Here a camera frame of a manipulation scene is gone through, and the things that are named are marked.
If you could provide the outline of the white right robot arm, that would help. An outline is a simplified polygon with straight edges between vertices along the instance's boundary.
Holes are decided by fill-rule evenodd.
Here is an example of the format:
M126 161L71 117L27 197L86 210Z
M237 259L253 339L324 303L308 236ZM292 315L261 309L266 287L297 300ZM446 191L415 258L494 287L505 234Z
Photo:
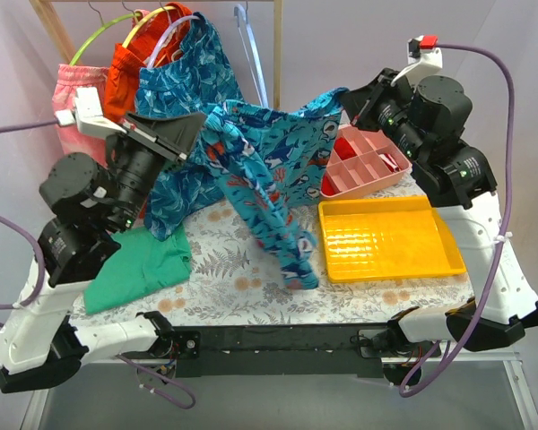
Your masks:
M462 342L471 352L509 347L538 326L530 287L507 233L497 181L485 155L461 135L473 103L453 78L431 75L412 86L386 68L339 98L351 124L381 132L412 164L412 178L452 233L473 298L451 307L418 307L392 317L384 340L398 356L424 341Z

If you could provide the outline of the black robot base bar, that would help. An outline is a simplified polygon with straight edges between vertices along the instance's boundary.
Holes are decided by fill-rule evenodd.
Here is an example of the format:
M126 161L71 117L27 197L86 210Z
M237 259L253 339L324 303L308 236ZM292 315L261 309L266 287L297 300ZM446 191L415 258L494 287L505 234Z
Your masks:
M180 326L174 349L142 360L177 360L176 376L328 375L382 378L384 358L413 363L432 343L391 340L383 323Z

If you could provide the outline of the blue shark print shorts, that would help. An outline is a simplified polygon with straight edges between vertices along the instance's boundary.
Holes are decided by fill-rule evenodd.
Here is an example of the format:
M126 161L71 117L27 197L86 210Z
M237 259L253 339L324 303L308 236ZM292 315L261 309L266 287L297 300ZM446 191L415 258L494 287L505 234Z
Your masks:
M286 288L314 289L309 261L317 246L292 208L318 203L338 134L346 88L336 88L295 112L228 99L210 104L195 146L196 163L279 263Z

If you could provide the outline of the pale blue hanger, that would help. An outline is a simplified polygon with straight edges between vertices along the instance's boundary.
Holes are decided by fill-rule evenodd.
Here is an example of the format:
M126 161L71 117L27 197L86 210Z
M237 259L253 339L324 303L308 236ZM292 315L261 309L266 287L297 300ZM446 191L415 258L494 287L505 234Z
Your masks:
M247 64L256 90L256 95L263 108L269 107L263 66L256 43L256 36L248 17L248 5L236 4L233 8L237 30L241 39Z

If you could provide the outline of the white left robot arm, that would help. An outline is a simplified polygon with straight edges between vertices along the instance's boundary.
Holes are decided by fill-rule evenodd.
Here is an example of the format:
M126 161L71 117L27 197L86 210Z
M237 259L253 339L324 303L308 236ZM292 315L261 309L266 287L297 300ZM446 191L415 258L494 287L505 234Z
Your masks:
M104 164L74 152L40 185L53 219L31 242L35 259L20 298L0 328L0 390L50 389L91 362L129 352L162 358L173 327L158 312L94 327L70 323L74 300L119 249L116 232L130 229L167 164L181 167L204 126L201 112L166 119L127 114L120 123L62 110L62 126L106 143Z

